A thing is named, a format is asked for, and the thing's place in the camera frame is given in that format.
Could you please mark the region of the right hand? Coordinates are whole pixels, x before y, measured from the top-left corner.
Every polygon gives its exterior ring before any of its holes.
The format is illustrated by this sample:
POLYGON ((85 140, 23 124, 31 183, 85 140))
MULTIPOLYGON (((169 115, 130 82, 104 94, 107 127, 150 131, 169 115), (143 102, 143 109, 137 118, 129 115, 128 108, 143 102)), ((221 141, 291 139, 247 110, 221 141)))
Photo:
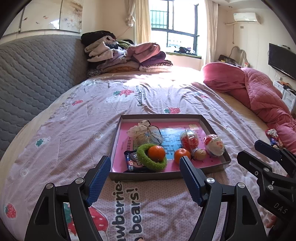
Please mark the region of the right hand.
POLYGON ((276 221, 277 217, 273 215, 270 219, 270 222, 266 225, 266 228, 272 228, 275 225, 276 221))

